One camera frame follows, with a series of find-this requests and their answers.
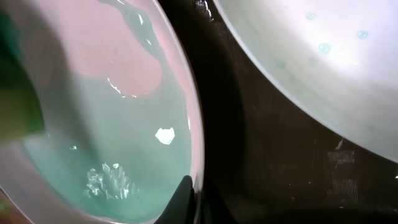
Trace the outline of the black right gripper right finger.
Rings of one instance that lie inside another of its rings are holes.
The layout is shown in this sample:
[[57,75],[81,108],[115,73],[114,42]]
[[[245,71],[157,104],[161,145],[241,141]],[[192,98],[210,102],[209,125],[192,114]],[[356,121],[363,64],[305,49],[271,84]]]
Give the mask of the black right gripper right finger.
[[202,195],[202,224],[238,224],[212,183],[204,186]]

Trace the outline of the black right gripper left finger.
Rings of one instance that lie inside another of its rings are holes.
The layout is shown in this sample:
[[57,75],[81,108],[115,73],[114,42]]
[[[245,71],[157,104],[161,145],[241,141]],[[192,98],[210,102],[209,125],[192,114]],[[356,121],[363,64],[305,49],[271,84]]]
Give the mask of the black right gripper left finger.
[[192,178],[186,175],[154,224],[193,224],[194,216],[195,191]]

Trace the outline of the green yellow scrub sponge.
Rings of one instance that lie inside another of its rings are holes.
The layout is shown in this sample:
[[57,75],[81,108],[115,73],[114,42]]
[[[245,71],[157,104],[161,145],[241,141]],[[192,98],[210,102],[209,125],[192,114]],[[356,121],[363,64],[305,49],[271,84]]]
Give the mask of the green yellow scrub sponge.
[[1,10],[1,145],[44,129],[37,93],[21,62],[16,24]]

